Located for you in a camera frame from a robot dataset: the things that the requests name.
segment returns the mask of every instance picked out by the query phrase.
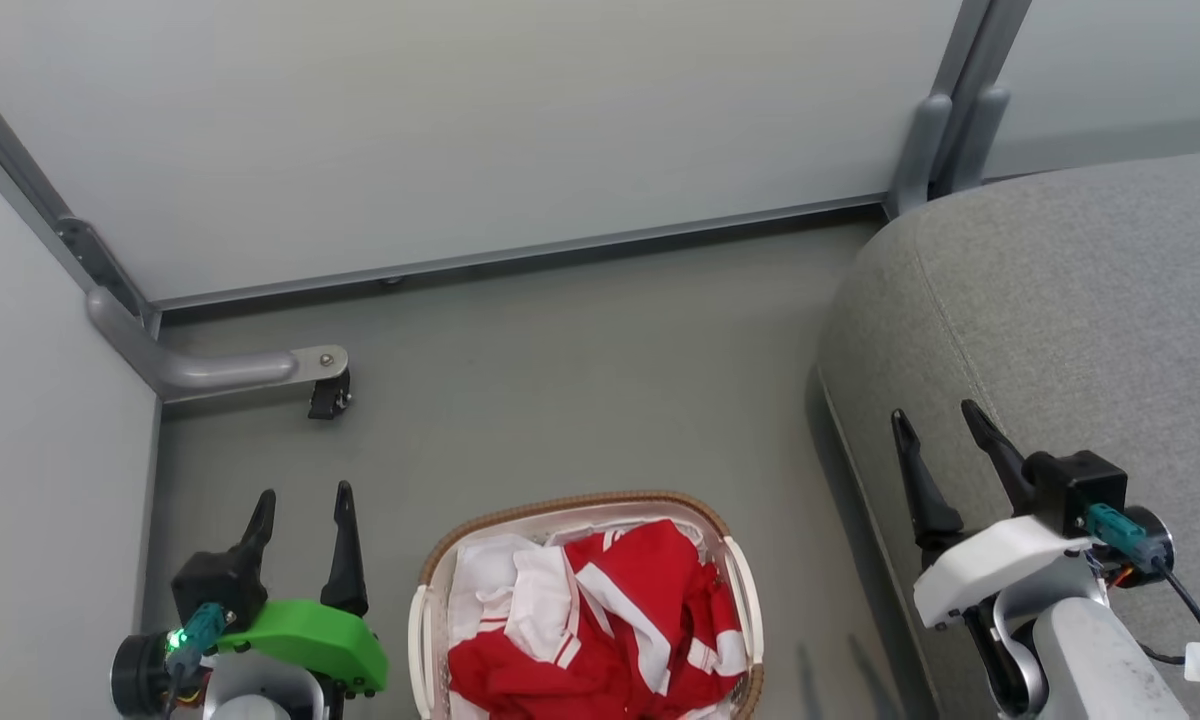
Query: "cable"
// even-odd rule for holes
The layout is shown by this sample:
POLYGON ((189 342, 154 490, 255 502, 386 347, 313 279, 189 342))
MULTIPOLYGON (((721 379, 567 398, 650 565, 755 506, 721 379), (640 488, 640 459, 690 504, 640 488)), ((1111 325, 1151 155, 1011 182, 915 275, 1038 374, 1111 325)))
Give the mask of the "cable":
POLYGON ((174 708, 178 707, 178 685, 184 684, 185 673, 187 673, 187 666, 181 662, 174 665, 174 673, 170 674, 169 697, 164 698, 164 710, 160 714, 164 720, 174 716, 174 708))
POLYGON ((1138 643, 1138 647, 1142 648, 1144 653, 1147 653, 1147 658, 1163 662, 1164 665, 1186 665, 1186 655, 1163 655, 1163 653, 1152 650, 1144 643, 1138 643))
POLYGON ((1186 592, 1186 588, 1182 587, 1182 583, 1176 575, 1174 575, 1174 571, 1168 569, 1168 565, 1164 565, 1164 560, 1160 557, 1156 557, 1156 559, 1152 560, 1152 566, 1164 575, 1164 580, 1168 580, 1168 583, 1171 584, 1178 596, 1182 598, 1182 602, 1186 602, 1186 608, 1190 611, 1192 616, 1195 616, 1195 622, 1200 624, 1200 606, 1195 604, 1192 594, 1186 592))
POLYGON ((1115 578, 1111 578, 1111 580, 1106 581, 1106 587, 1109 588, 1109 587, 1114 587, 1115 586, 1115 587, 1118 588, 1121 580, 1124 580, 1124 578, 1129 577, 1129 575, 1133 575, 1133 574, 1134 574, 1134 566, 1133 565, 1126 566, 1126 569, 1121 570, 1120 574, 1116 575, 1115 578))

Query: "red clothing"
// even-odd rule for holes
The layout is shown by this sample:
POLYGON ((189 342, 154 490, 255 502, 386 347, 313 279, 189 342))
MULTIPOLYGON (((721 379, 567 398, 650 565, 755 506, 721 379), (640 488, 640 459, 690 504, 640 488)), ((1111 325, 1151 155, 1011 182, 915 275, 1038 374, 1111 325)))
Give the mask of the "red clothing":
POLYGON ((449 652, 450 688, 492 719, 674 719, 728 696, 748 668, 728 588, 670 520, 564 547, 576 647, 540 662, 496 619, 449 652), (574 587, 574 577, 568 578, 574 587))

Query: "connector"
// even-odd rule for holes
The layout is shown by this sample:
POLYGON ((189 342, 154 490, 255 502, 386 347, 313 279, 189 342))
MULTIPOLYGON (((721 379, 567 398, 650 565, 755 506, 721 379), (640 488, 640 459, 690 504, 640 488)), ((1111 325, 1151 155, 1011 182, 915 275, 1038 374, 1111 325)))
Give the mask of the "connector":
POLYGON ((226 612, 218 602, 204 602, 187 620, 187 624, 169 632, 164 644, 164 666, 196 667, 208 648, 226 632, 226 612))
POLYGON ((1147 529, 1106 503, 1099 502, 1088 506, 1085 514, 1085 530, 1124 553, 1144 574, 1156 574, 1154 562, 1168 559, 1163 542, 1147 538, 1147 529))

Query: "red and white garment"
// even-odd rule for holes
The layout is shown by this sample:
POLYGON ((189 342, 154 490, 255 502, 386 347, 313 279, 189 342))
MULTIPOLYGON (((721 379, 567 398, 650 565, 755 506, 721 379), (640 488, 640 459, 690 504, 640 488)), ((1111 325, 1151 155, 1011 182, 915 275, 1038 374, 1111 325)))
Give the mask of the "red and white garment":
POLYGON ((450 688, 494 720, 701 716, 746 671, 732 596, 672 521, 512 562, 449 652, 450 688))

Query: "metal frame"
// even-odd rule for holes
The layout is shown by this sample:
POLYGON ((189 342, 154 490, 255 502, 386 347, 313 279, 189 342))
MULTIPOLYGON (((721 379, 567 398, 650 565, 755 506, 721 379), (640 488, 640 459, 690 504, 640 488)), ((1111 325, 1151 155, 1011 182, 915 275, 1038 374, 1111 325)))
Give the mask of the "metal frame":
MULTIPOLYGON (((89 277, 89 284, 98 284, 110 288, 116 299, 138 318, 143 324, 152 319, 156 310, 148 304, 142 292, 133 283, 132 278, 124 271, 115 260, 115 256, 107 250, 106 242, 98 236, 92 224, 84 220, 76 218, 66 200, 53 188, 53 182, 48 181, 43 170, 36 164, 36 160, 30 156, 23 142, 18 140, 18 134, 5 122, 0 114, 0 173, 5 175, 5 181, 0 182, 0 191, 6 199, 10 199, 14 208, 24 204, 44 224, 52 228, 55 240, 50 240, 38 232, 41 240, 55 256, 59 263, 66 268, 66 272, 73 275, 76 282, 82 282, 79 277, 83 270, 89 277), (18 190, 20 200, 11 197, 10 184, 18 190)), ((28 212, 19 209, 19 214, 29 224, 36 223, 28 217, 28 212)))
POLYGON ((1030 0, 965 0, 932 90, 916 109, 884 199, 889 220, 978 187, 1010 91, 996 86, 1030 0))
POLYGON ((770 220, 799 218, 805 217, 805 215, 829 214, 833 210, 876 205, 884 202, 884 193, 874 193, 860 194, 857 197, 844 197, 844 199, 839 200, 810 202, 810 204, 806 205, 779 208, 778 210, 764 210, 742 215, 730 215, 725 218, 697 220, 697 222, 679 224, 661 224, 661 227, 656 228, 601 234, 601 236, 583 236, 577 238, 577 240, 542 242, 542 245, 480 252, 480 254, 462 254, 458 258, 448 258, 443 260, 426 260, 426 263, 389 265, 385 268, 373 268, 371 270, 354 270, 354 272, 322 275, 322 277, 314 278, 298 278, 296 281, 242 287, 238 288, 238 290, 208 292, 203 293, 203 295, 174 296, 174 299, 169 300, 157 300, 154 305, 161 311, 192 310, 192 307, 204 307, 217 304, 238 302, 242 300, 289 295, 289 293, 295 292, 326 290, 328 288, 358 283, 403 278, 408 277, 408 275, 436 274, 442 270, 472 268, 492 263, 504 263, 506 260, 540 258, 540 256, 554 256, 560 252, 574 252, 576 250, 594 250, 594 247, 608 247, 628 242, 660 240, 660 238, 677 238, 684 236, 684 234, 714 232, 715 229, 733 228, 751 223, 764 223, 770 222, 770 220))
MULTIPOLYGON (((142 295, 94 226, 71 214, 1 114, 0 193, 85 292, 89 320, 162 401, 332 378, 347 384, 347 350, 336 344, 230 356, 190 356, 161 347, 155 337, 162 310, 142 295)), ((344 388, 341 394, 332 389, 343 402, 336 415, 349 396, 344 388)))
POLYGON ((829 210, 874 205, 876 202, 883 205, 884 215, 893 220, 906 210, 924 204, 932 196, 946 196, 982 182, 990 145, 1008 104, 1008 91, 1006 88, 994 86, 994 82, 1003 67, 1004 58, 1028 7, 1030 0, 965 0, 961 4, 930 94, 917 106, 896 172, 884 194, 815 202, 809 205, 734 215, 727 218, 667 224, 667 227, 606 234, 606 236, 578 238, 578 240, 546 242, 533 247, 468 254, 463 258, 356 270, 149 302, 132 278, 125 274, 124 266, 107 250, 106 240, 97 229, 86 220, 71 214, 66 200, 62 200, 53 188, 52 182, 1 114, 0 188, 11 204, 19 209, 23 218, 37 229, 48 250, 85 292, 95 286, 108 288, 139 323, 146 325, 152 336, 158 331, 161 314, 167 310, 190 310, 190 307, 288 295, 295 292, 385 281, 404 275, 432 274, 437 270, 590 250, 652 240, 652 238, 679 236, 679 234, 709 232, 764 222, 764 220, 793 218, 829 210), (44 227, 50 228, 50 236, 43 233, 44 227))
POLYGON ((347 350, 337 344, 248 355, 191 356, 161 347, 104 287, 94 287, 85 295, 85 307, 92 326, 164 402, 325 382, 347 372, 347 350))

